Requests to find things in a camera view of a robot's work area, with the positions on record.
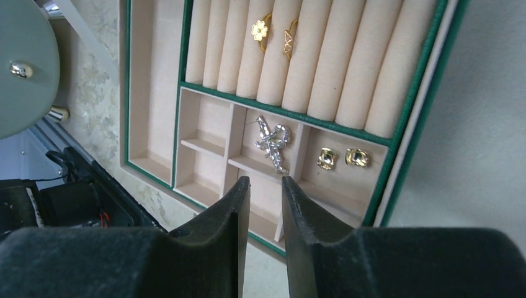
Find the wall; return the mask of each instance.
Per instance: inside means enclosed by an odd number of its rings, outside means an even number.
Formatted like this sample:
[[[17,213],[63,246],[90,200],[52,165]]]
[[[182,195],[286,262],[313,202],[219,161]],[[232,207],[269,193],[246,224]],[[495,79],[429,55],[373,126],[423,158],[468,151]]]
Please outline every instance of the wall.
[[[526,255],[526,1],[471,1],[394,226],[506,232]]]

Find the stud earring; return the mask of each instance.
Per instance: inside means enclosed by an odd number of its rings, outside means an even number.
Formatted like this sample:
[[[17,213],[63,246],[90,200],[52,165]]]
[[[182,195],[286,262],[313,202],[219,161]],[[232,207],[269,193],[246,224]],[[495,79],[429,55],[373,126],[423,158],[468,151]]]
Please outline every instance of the stud earring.
[[[326,169],[326,170],[333,169],[337,158],[338,158],[338,154],[334,153],[331,149],[322,148],[321,153],[319,154],[319,157],[318,157],[317,164],[322,169]]]
[[[345,163],[351,166],[361,166],[362,168],[367,168],[371,162],[369,153],[360,150],[360,149],[347,149],[347,154],[345,154]]]

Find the ring roll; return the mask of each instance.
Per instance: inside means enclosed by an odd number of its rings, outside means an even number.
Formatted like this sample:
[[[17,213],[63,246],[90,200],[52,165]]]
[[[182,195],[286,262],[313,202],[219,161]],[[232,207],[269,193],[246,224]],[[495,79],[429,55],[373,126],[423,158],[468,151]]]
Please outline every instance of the ring roll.
[[[380,69],[366,131],[393,136],[436,7],[437,0],[404,1]]]
[[[203,76],[203,86],[207,88],[217,88],[219,67],[221,66],[221,56],[225,42],[228,1],[212,0],[210,4],[207,55],[205,57],[205,73]]]
[[[190,83],[203,83],[207,53],[208,20],[210,20],[210,1],[194,0],[185,76],[185,81]]]
[[[363,129],[385,50],[395,28],[402,0],[367,0],[335,121]]]
[[[283,93],[284,109],[307,112],[331,3],[332,0],[303,0],[297,33],[293,40],[294,53]]]
[[[263,67],[265,53],[261,51],[258,42],[254,40],[251,30],[252,25],[255,24],[257,20],[263,20],[265,15],[272,12],[273,6],[274,0],[250,1],[244,35],[243,56],[241,57],[238,87],[236,90],[236,95],[239,97],[256,99],[257,87],[259,86],[259,79],[261,78],[261,68]],[[268,38],[273,34],[273,31],[268,31]]]
[[[332,2],[307,110],[314,118],[333,121],[336,117],[364,6],[365,0]]]
[[[273,106],[281,106],[283,91],[287,80],[289,60],[283,54],[285,37],[283,31],[300,15],[301,0],[276,0],[272,10],[272,28],[270,29],[267,51],[263,60],[263,69],[257,101]]]
[[[249,0],[230,0],[217,90],[235,93],[243,55]]]

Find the ring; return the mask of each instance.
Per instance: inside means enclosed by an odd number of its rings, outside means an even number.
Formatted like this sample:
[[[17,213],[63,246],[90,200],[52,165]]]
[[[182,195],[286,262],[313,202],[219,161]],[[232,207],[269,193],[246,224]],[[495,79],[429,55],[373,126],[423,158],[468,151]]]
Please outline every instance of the ring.
[[[272,19],[272,13],[267,14],[263,20],[257,20],[257,22],[252,25],[252,31],[250,32],[254,36],[254,40],[259,42],[259,48],[265,53],[267,46],[262,43],[264,37],[267,37],[269,28],[267,27],[270,24]]]
[[[292,35],[296,35],[295,29],[298,27],[297,25],[298,19],[295,19],[290,23],[288,30],[285,30],[285,46],[283,47],[283,54],[285,54],[289,60],[292,55],[292,45],[294,44],[294,38]]]

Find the gold knob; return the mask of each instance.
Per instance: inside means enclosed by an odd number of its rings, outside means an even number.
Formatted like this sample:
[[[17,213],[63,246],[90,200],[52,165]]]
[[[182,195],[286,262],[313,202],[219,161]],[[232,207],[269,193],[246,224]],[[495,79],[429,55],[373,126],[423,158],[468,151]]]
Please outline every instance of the gold knob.
[[[18,61],[11,63],[9,71],[20,79],[29,79],[33,76],[33,69],[31,69],[31,66]]]

